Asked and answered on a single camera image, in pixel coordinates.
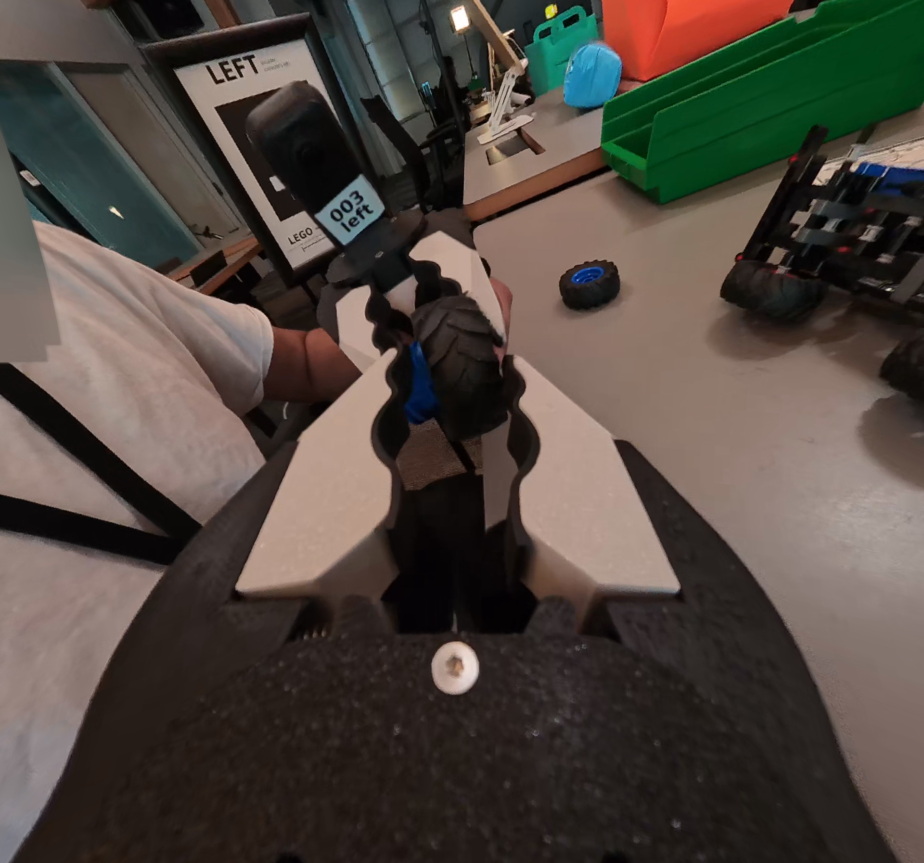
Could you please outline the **green plastic bin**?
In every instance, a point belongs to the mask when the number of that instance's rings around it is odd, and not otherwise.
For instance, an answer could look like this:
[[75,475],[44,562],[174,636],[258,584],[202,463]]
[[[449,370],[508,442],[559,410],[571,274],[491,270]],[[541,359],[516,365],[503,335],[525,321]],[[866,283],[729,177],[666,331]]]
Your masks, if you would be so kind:
[[603,109],[602,146],[663,163],[769,123],[838,137],[922,104],[923,0],[829,0],[642,84]]
[[[776,128],[764,123],[756,129],[729,134],[666,162],[647,166],[630,164],[629,153],[621,149],[613,152],[604,148],[602,142],[601,146],[603,159],[614,172],[654,201],[664,204],[794,156],[812,127],[785,141]],[[862,128],[838,137],[830,137],[827,130],[824,139],[830,141]]]

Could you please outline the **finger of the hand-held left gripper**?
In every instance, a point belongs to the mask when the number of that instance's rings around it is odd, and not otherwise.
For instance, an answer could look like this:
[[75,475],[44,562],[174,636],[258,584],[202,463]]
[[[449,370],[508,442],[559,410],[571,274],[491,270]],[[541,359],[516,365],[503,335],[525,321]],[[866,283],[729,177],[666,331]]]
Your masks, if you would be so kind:
[[507,342],[502,304],[489,272],[473,247],[444,231],[436,231],[424,236],[410,249],[409,260],[420,285],[435,283],[440,288],[456,288],[458,294],[475,302],[490,324],[495,341]]
[[380,370],[416,340],[407,313],[373,284],[334,288],[336,342],[361,374]]

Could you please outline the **blue round cushion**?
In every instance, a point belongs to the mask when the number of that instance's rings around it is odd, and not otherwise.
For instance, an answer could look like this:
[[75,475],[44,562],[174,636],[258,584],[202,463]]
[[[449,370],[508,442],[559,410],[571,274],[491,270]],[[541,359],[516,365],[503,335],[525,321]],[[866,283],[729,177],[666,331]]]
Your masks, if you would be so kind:
[[604,106],[617,94],[622,73],[622,58],[605,42],[583,44],[572,53],[565,70],[564,103],[580,110]]

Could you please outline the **person's left hand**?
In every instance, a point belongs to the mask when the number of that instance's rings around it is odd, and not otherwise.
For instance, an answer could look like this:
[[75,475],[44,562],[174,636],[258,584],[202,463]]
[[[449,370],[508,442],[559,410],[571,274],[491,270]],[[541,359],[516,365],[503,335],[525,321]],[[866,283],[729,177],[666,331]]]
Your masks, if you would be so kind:
[[512,296],[512,293],[509,287],[505,283],[501,282],[500,280],[496,278],[491,278],[491,286],[497,297],[499,307],[502,312],[502,320],[503,320],[503,326],[504,326],[504,335],[503,335],[504,339],[502,342],[502,346],[494,348],[497,359],[500,362],[502,362],[506,354],[506,351],[508,349],[508,344],[509,344],[509,337],[510,337],[510,331],[511,331],[511,310],[512,310],[513,296]]

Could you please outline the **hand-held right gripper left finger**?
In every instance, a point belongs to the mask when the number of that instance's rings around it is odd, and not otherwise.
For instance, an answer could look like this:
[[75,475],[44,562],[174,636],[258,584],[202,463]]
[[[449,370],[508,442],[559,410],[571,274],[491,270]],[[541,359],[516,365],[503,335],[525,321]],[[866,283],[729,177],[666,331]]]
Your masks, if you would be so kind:
[[397,577],[386,530],[396,479],[373,445],[397,359],[386,350],[297,440],[238,577],[243,598],[379,600]]

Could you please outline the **black office chair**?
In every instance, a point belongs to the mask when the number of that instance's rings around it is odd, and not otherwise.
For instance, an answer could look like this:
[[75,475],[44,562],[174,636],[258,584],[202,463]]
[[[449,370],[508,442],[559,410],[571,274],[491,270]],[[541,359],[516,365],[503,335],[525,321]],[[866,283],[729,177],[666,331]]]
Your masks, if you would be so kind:
[[381,96],[360,99],[368,117],[403,158],[422,211],[461,209],[464,195],[464,154],[452,156],[451,144],[463,141],[456,123],[444,122],[422,142],[390,111]]

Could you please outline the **person's left forearm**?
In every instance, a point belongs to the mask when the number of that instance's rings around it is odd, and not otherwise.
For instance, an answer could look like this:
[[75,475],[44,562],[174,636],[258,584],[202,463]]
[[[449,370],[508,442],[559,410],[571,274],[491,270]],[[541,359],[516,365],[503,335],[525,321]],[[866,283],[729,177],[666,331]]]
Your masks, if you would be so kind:
[[321,328],[308,332],[272,327],[273,347],[263,396],[271,402],[331,404],[360,371]]

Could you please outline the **black framed marker sign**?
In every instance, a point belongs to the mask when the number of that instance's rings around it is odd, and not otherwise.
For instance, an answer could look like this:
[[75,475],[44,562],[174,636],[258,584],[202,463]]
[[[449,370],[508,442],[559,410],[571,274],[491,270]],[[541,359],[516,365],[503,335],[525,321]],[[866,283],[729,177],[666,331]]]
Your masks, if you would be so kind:
[[335,252],[245,132],[249,114],[285,85],[317,88],[365,154],[334,66],[310,14],[295,14],[141,47],[155,80],[177,110],[250,233],[289,287],[325,272]]

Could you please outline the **black lego truck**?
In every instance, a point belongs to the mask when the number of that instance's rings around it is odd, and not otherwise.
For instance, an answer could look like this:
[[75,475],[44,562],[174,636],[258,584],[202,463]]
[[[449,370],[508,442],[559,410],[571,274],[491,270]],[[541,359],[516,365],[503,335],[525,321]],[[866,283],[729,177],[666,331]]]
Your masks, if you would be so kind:
[[830,288],[922,323],[922,137],[875,143],[876,122],[829,159],[813,126],[725,275],[720,298],[795,325]]

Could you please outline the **black toy wheel blue rim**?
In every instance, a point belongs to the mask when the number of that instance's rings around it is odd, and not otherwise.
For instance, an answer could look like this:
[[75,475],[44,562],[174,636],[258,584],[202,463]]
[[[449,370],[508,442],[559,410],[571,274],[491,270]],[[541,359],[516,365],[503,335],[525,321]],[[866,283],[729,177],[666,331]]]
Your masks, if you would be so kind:
[[435,419],[448,440],[468,441],[507,417],[496,334],[468,296],[446,296],[410,318],[412,388],[405,404],[410,423]]
[[559,279],[562,303],[571,310],[592,310],[614,301],[620,292],[617,266],[604,259],[591,260],[566,270]]

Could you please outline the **teal carry bag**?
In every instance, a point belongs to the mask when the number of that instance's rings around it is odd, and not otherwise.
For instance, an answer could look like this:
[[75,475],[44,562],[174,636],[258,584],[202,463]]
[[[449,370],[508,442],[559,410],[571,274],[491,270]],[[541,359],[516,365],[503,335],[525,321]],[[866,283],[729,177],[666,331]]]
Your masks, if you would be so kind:
[[536,27],[532,42],[524,50],[534,94],[538,97],[560,88],[571,55],[598,38],[598,18],[581,5],[572,6]]

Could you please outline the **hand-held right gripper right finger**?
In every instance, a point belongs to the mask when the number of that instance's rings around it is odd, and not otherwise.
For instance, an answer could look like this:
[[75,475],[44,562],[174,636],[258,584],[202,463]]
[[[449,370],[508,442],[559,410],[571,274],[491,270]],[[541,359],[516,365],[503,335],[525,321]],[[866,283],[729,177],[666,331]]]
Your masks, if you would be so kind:
[[505,576],[589,628],[605,603],[675,599],[680,581],[612,434],[520,356],[503,361],[507,417],[482,436],[486,530]]

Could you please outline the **person in white shirt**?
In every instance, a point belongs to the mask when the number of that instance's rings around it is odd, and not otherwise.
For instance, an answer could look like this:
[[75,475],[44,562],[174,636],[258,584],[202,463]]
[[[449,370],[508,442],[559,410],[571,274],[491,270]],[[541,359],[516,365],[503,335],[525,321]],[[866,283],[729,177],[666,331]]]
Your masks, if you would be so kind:
[[[34,222],[61,344],[19,369],[199,523],[261,468],[271,324]],[[2,534],[1,858],[37,821],[119,640],[160,577],[125,558]]]

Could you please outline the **wooden board on white stand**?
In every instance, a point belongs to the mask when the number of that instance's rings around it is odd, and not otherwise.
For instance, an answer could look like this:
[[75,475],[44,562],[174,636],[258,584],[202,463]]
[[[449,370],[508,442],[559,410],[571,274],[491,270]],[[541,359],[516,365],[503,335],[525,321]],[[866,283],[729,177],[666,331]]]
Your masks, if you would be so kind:
[[492,97],[488,128],[478,138],[479,144],[487,145],[507,133],[525,127],[533,119],[531,115],[513,116],[514,86],[518,79],[525,77],[528,60],[523,52],[503,35],[480,0],[464,1],[471,24],[486,39],[495,59],[505,67],[500,88]]

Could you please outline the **grey side table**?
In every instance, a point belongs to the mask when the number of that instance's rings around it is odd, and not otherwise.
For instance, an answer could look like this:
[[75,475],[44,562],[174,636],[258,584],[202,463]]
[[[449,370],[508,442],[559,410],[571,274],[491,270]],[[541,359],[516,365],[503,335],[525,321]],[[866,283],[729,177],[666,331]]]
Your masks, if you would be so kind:
[[523,128],[480,143],[487,126],[465,139],[463,209],[479,223],[541,199],[604,169],[603,107],[582,110],[549,91],[518,111]]

